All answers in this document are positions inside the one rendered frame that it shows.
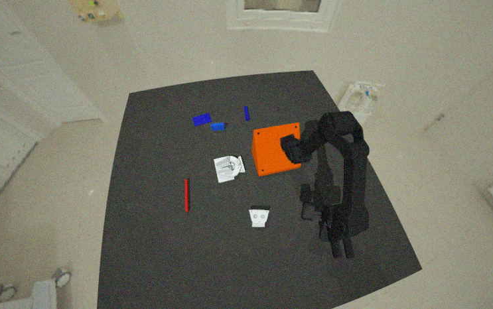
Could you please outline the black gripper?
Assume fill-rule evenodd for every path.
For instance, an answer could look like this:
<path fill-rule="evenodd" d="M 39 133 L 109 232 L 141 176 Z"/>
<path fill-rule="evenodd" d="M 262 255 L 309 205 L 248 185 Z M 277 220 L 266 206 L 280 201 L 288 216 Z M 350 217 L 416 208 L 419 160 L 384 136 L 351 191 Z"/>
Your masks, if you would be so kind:
<path fill-rule="evenodd" d="M 324 206 L 324 209 L 322 212 L 315 211 L 315 203 L 305 201 L 305 202 L 303 202 L 301 219 L 312 221 L 314 217 L 315 218 L 321 218 L 324 225 L 328 226 L 324 220 L 325 214 L 327 213 L 327 211 L 328 211 L 328 206 Z M 316 215 L 316 214 L 318 214 L 318 215 Z"/>

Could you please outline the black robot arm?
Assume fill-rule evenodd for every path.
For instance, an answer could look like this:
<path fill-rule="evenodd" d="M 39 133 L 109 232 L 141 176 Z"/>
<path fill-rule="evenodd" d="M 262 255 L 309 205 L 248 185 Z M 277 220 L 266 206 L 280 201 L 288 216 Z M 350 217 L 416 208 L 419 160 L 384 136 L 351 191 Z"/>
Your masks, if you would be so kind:
<path fill-rule="evenodd" d="M 354 142 L 343 138 L 351 133 Z M 369 213 L 364 206 L 366 192 L 366 164 L 369 146 L 363 136 L 363 128 L 350 111 L 324 113 L 318 129 L 306 140 L 293 134 L 280 138 L 281 148 L 291 163 L 310 162 L 312 152 L 329 142 L 344 158 L 344 185 L 342 204 L 328 207 L 324 225 L 320 225 L 320 240 L 329 242 L 333 257 L 352 258 L 354 252 L 351 237 L 369 228 Z"/>

